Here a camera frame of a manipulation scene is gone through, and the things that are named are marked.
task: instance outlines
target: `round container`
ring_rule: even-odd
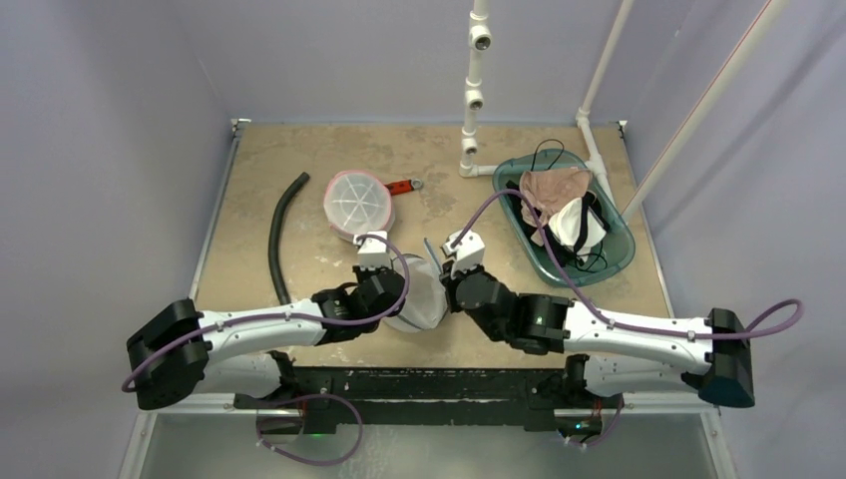
[[[434,329],[447,313],[447,296],[444,286],[428,261],[416,254],[403,254],[408,262],[410,274],[408,295],[399,314],[382,319],[394,329],[403,332],[418,332]],[[402,274],[398,259],[393,260],[394,269]]]
[[[332,229],[352,242],[355,235],[391,229],[391,194],[373,175],[351,170],[335,175],[326,187],[323,210]]]

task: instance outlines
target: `red handle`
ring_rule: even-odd
[[[411,180],[389,183],[385,185],[385,188],[388,189],[392,197],[414,191],[414,187],[411,186]]]

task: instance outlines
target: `teal bin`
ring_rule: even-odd
[[[586,168],[585,163],[573,153],[566,150],[561,151],[557,149],[549,149],[538,152],[535,161],[535,171],[545,170],[559,155],[559,153],[561,153],[561,157],[553,164],[553,168]],[[494,172],[494,190],[497,192],[505,190],[507,188],[506,183],[508,181],[519,184],[520,175],[522,175],[523,172],[528,171],[531,167],[532,155],[527,155],[521,158],[512,158],[511,160],[504,162],[497,168],[496,172]],[[628,266],[629,263],[632,262],[632,258],[635,257],[635,238],[632,236],[632,232],[629,230],[629,227],[626,226],[626,222],[624,222],[620,217],[620,213],[618,213],[617,209],[614,205],[612,205],[611,201],[597,183],[596,179],[591,181],[589,189],[598,196],[603,206],[605,219],[611,226],[611,231],[606,234],[606,237],[601,243],[602,246],[597,244],[594,246],[594,249],[592,249],[593,253],[601,253],[605,261],[599,259],[599,261],[591,264],[593,260],[589,259],[586,265],[590,267],[585,267],[586,265],[582,266],[582,269],[586,270],[579,270],[572,264],[565,265],[567,275],[573,280],[576,286],[587,286],[589,284],[594,284],[604,279],[608,279],[623,270],[624,267]],[[505,216],[508,217],[508,221],[514,229],[515,235],[517,235],[517,238],[520,240],[520,244],[523,245],[523,250],[532,262],[532,267],[535,268],[538,276],[540,276],[541,279],[548,284],[567,287],[567,284],[559,276],[553,266],[553,262],[547,255],[547,251],[544,247],[534,244],[523,234],[523,231],[520,228],[520,223],[518,223],[519,219],[512,213],[508,199],[505,196],[502,196],[499,197],[499,200],[500,205],[502,205],[503,211],[505,212]]]

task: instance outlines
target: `beige tabletop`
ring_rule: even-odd
[[[490,177],[458,175],[460,128],[418,126],[250,125],[243,133],[201,276],[201,309],[243,310],[277,305],[267,268],[267,236],[282,192],[301,172],[311,181],[291,205],[281,241],[285,282],[293,299],[354,279],[355,248],[333,234],[323,213],[329,180],[343,170],[367,170],[388,183],[423,180],[420,191],[394,197],[390,239],[403,251],[425,254],[423,238],[440,246],[492,192]],[[626,148],[615,128],[594,129],[617,204],[634,192]],[[585,159],[574,128],[482,127],[477,162],[496,165],[531,154],[557,138]],[[667,316],[663,291],[639,216],[630,228],[636,253],[622,272],[585,288],[603,308]],[[486,245],[485,268],[518,292],[570,296],[535,274],[502,208],[493,203],[474,226]],[[534,356],[487,339],[466,315],[451,314],[433,330],[404,333],[386,324],[353,341],[283,348],[297,365],[411,367],[561,367],[561,355]]]

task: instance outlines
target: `plastic container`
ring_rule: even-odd
[[[358,170],[341,172],[329,181],[323,210],[331,228],[350,242],[355,235],[387,232],[394,224],[390,192],[378,178]]]
[[[416,254],[403,254],[408,262],[410,282],[405,304],[399,314],[382,319],[394,329],[418,332],[434,329],[447,313],[447,296],[432,265]],[[394,259],[394,269],[402,274],[399,261]]]
[[[545,170],[553,162],[559,152],[562,151],[556,149],[539,151],[535,161],[535,171]],[[513,158],[504,162],[502,165],[497,167],[497,170],[494,172],[494,190],[497,192],[505,190],[507,188],[506,183],[509,181],[519,184],[520,175],[522,175],[523,172],[528,171],[531,167],[532,155],[527,155],[521,158]],[[578,167],[582,169],[586,168],[585,163],[582,162],[579,157],[564,150],[561,157],[553,164],[553,169],[571,167]],[[601,252],[606,263],[602,263],[600,260],[599,263],[595,263],[593,267],[590,267],[590,271],[578,270],[572,264],[564,266],[564,271],[573,280],[576,286],[587,286],[589,284],[594,284],[604,279],[608,279],[628,266],[629,263],[632,262],[632,258],[635,257],[635,238],[632,236],[632,232],[629,230],[626,222],[624,222],[620,217],[620,213],[611,201],[609,201],[596,179],[591,180],[591,184],[588,188],[599,198],[600,203],[603,206],[603,215],[606,221],[610,224],[611,230],[606,234],[602,242],[597,246],[594,246],[592,249],[593,253],[599,254]],[[538,276],[540,276],[541,279],[548,284],[567,287],[567,284],[556,271],[555,266],[547,255],[547,251],[544,247],[534,244],[523,234],[523,231],[520,228],[519,219],[512,213],[508,199],[505,197],[499,197],[499,200],[500,205],[502,205],[503,210],[505,211],[505,216],[508,218],[509,223],[514,229],[514,233],[520,240],[520,244],[523,246],[523,250],[529,257],[529,261],[532,262],[532,267],[535,269]]]

